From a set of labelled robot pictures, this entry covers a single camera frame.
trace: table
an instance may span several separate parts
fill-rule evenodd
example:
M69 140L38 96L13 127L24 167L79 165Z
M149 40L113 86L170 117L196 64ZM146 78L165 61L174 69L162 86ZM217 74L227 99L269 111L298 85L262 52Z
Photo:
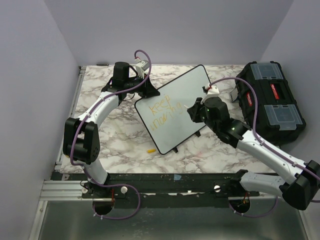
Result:
M98 98L113 75L111 66L88 66L81 86L75 114L85 112ZM223 77L235 77L243 65L206 65L205 69L211 81ZM152 84L159 88L186 71L191 65L153 65L150 75ZM234 88L233 80L217 84L221 99L227 103L230 116L243 121L241 109L237 103L231 103L229 92ZM235 173L247 169L256 173L273 172L251 155L234 149L221 142L208 128L200 130L201 136L192 136L177 147L178 153L170 151L166 155L159 152L147 153L155 149L148 131L135 110L134 102L140 97L124 101L112 111L99 129L99 159L109 173ZM62 156L60 169L64 174L82 173L78 166L72 166L70 159Z

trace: toolbox lid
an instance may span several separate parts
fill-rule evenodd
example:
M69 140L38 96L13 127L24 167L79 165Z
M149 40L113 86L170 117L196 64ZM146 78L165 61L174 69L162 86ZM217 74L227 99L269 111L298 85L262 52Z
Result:
M294 104L264 105L270 125L280 125L280 131L296 130L302 124L298 110Z
M254 79L284 79L279 66L271 62L258 62L250 65Z

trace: gray wall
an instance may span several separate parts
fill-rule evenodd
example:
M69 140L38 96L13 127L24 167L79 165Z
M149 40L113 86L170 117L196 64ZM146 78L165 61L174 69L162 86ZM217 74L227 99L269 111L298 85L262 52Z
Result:
M284 150L305 161L320 163L320 1L295 0L262 56L263 61L282 65L290 89L298 102L307 127L297 141ZM320 205L311 203L308 210L319 222Z
M27 239L53 170L77 62L42 0L0 8L0 239Z
M45 0L80 65L246 64L259 60L292 0Z

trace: gray floor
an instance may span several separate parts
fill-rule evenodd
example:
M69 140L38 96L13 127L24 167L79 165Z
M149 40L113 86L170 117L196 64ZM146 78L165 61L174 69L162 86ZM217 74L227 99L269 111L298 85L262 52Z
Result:
M267 212L273 199L251 200L248 213ZM115 209L124 216L132 209ZM245 218L228 208L143 208L127 220L93 217L91 202L49 202L41 240L303 240L307 239L300 214L280 202L271 215Z

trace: black border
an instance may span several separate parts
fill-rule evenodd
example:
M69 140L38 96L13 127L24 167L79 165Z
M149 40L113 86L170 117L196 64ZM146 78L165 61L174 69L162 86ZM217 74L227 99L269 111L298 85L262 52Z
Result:
M167 82L166 84L162 85L162 86L159 87L158 89L163 88L165 85L168 85L169 83L173 82L174 80L177 80L178 78L182 77L183 75L187 74L188 72L190 72L190 71L192 71L192 70L194 70L194 69L196 69L197 67L200 67L200 66L203 67L203 69L204 69L204 71L205 71L205 74L206 74L206 76L207 76L207 78L208 78L208 82L211 83L211 82L210 82L210 78L209 78L209 76L208 76L208 73L207 73L207 70L206 70L205 66L202 65L202 64L199 64L199 65L195 66L194 68L190 69L189 71L186 71L185 73L181 74L180 76L177 76L175 79L173 79L173 80ZM143 99L143 98L140 98L140 99L138 99L137 101L135 101L135 103L134 103L134 108L135 108L136 112L138 113L141 121L143 122L144 127L145 127L146 130L148 131L150 137L152 138L152 141L154 142L156 148L158 149L158 151L159 151L159 153L160 153L161 155L166 155L167 153L169 153L170 151L172 151L174 148L176 148L177 146L179 146L180 144L182 144L185 140L187 140L187 139L190 138L192 135L194 135L196 132L200 131L201 129L203 129L203 128L205 127L205 126L203 126L203 127L199 128L197 131L195 131L195 132L192 133L190 136L188 136L185 140L183 140L182 142L178 143L178 145L174 146L173 148L171 148L171 149L170 149L169 151L167 151L166 153L162 153L162 152L160 152L160 150L159 150L159 148L158 148L158 146L157 146L154 138L152 137L149 129L147 128L147 125L145 124L144 120L142 119L142 117L141 117L141 115L140 115L140 113L139 113L139 111L138 111L138 109L137 109L137 107L136 107L137 102L139 102L139 101L142 100L142 99Z

